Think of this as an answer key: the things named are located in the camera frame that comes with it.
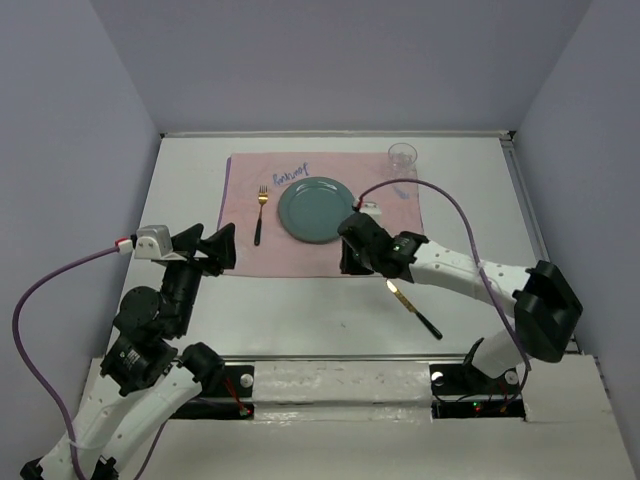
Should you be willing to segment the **teal ceramic plate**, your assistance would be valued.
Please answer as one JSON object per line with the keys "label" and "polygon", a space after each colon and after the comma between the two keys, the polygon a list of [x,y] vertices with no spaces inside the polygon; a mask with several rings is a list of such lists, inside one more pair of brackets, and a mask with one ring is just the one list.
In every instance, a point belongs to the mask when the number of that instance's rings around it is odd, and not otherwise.
{"label": "teal ceramic plate", "polygon": [[297,241],[328,244],[339,237],[338,227],[352,213],[354,195],[341,182],[307,177],[282,193],[277,216],[282,228]]}

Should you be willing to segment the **gold fork black handle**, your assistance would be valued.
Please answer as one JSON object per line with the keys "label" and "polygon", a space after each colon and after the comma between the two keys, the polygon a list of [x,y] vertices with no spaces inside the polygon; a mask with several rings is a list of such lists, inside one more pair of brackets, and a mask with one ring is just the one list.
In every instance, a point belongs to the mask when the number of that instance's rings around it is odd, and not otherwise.
{"label": "gold fork black handle", "polygon": [[263,224],[263,210],[269,199],[268,187],[261,185],[258,191],[259,213],[256,221],[253,244],[259,246],[261,243],[261,232]]}

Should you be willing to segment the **pink cloth placemat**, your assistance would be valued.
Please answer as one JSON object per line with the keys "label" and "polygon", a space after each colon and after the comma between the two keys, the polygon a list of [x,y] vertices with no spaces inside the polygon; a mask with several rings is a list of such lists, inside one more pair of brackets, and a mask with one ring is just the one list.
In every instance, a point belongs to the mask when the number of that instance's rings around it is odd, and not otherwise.
{"label": "pink cloth placemat", "polygon": [[386,152],[234,153],[218,224],[235,227],[235,276],[367,275],[424,233],[414,160]]}

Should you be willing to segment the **gold knife black handle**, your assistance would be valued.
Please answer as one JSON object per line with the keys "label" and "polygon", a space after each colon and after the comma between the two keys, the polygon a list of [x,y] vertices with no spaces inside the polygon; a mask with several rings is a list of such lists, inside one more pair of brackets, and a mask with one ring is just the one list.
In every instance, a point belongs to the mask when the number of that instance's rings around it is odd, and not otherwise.
{"label": "gold knife black handle", "polygon": [[432,334],[432,336],[440,341],[443,339],[443,334],[440,330],[429,321],[412,303],[411,301],[399,290],[399,288],[389,279],[385,281],[387,288],[392,295],[403,305],[403,307],[413,314],[422,325]]}

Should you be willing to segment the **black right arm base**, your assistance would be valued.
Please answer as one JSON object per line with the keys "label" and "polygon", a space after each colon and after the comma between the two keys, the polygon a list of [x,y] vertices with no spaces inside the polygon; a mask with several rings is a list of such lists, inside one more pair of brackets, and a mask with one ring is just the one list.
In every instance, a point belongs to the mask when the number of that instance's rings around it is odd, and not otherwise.
{"label": "black right arm base", "polygon": [[525,419],[520,378],[515,369],[486,377],[458,363],[429,366],[434,419]]}

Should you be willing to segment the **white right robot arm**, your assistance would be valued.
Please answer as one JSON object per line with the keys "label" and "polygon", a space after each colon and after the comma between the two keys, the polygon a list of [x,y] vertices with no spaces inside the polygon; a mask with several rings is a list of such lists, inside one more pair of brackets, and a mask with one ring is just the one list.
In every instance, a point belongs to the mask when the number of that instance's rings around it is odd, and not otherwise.
{"label": "white right robot arm", "polygon": [[502,330],[479,339],[460,368],[462,384],[473,392],[532,359],[560,362],[583,313],[561,270],[547,261],[523,267],[475,260],[417,233],[391,236],[365,213],[345,219],[338,234],[346,275],[434,286],[496,308]]}

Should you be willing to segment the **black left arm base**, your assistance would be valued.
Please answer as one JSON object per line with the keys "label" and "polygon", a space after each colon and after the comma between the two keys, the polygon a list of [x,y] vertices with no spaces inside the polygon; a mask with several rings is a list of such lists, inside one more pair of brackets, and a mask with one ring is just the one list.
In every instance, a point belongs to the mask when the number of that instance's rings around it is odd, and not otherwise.
{"label": "black left arm base", "polygon": [[206,387],[171,416],[172,420],[248,421],[254,418],[252,400],[255,365],[231,362],[222,379]]}

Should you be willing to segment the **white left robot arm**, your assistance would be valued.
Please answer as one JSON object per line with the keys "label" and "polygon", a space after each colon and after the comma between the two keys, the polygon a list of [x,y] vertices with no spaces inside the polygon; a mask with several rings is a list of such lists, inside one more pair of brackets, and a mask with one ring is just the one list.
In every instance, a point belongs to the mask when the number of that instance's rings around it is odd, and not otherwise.
{"label": "white left robot arm", "polygon": [[[199,342],[178,350],[171,341],[187,332],[200,282],[236,264],[235,226],[228,223],[202,236],[197,223],[176,234],[165,225],[139,228],[110,248],[65,265],[38,280],[20,297],[12,334],[28,370],[56,403],[65,432],[55,447],[27,462],[23,479],[115,479],[148,437],[157,438],[166,421],[198,395],[219,387],[239,398],[223,358]],[[100,365],[85,403],[70,415],[60,395],[26,352],[19,320],[26,300],[55,277],[107,255],[131,255],[164,269],[158,289],[139,286],[121,299],[113,325],[118,337]]]}

